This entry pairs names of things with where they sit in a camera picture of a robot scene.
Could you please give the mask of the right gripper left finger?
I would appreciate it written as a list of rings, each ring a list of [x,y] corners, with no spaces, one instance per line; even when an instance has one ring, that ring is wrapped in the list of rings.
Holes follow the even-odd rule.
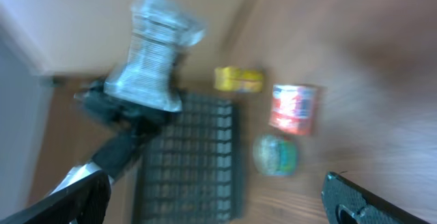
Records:
[[[1,220],[1,224],[102,224],[110,197],[108,175],[97,171]]]

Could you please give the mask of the red juice carton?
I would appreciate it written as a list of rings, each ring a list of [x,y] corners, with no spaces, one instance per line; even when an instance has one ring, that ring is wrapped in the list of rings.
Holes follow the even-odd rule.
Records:
[[[293,135],[313,130],[319,89],[310,85],[273,85],[269,124]]]

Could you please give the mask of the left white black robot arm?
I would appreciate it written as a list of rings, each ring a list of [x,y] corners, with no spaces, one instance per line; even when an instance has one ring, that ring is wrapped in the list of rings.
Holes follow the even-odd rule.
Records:
[[[187,50],[204,37],[204,23],[173,0],[136,0],[131,13],[127,62],[76,95],[89,114],[118,132],[85,164],[71,168],[55,192],[97,171],[115,184],[172,113],[182,110],[175,73]]]

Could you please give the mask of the yellow lidded jar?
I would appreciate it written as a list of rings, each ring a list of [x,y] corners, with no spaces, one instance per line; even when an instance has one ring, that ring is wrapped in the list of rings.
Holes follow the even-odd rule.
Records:
[[[233,66],[214,70],[214,88],[222,92],[261,92],[264,74],[258,70],[248,70]]]

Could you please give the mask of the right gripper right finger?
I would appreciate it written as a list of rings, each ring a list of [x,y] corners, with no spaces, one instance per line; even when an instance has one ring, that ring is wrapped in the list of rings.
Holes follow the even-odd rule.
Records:
[[[425,222],[332,171],[325,175],[321,198],[329,223],[420,224]]]

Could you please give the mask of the silver tin can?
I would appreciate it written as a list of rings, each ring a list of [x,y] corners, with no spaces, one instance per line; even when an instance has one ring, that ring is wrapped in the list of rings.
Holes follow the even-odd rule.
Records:
[[[265,176],[290,176],[298,166],[298,148],[290,137],[260,135],[253,143],[253,162]]]

